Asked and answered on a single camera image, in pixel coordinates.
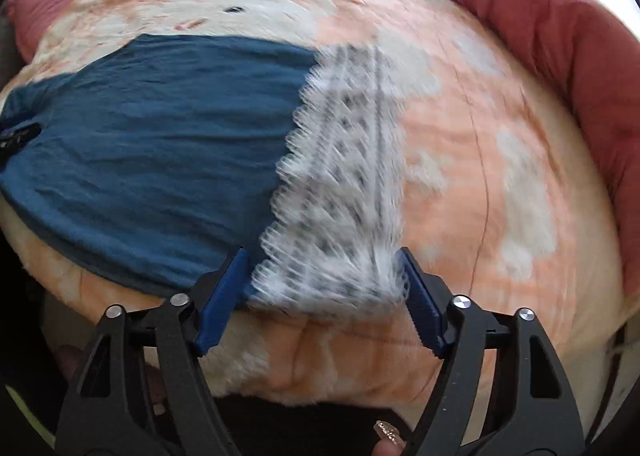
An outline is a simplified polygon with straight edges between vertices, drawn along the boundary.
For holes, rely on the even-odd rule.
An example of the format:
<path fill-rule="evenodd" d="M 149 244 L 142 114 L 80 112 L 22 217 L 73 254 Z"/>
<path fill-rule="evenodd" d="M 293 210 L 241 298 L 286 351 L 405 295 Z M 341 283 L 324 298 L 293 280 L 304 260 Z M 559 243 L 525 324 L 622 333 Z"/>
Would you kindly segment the right hand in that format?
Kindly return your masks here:
<path fill-rule="evenodd" d="M 399 430 L 384 420 L 374 424 L 374 431 L 380 438 L 372 450 L 372 456 L 400 456 L 405 449 L 406 442 Z"/>

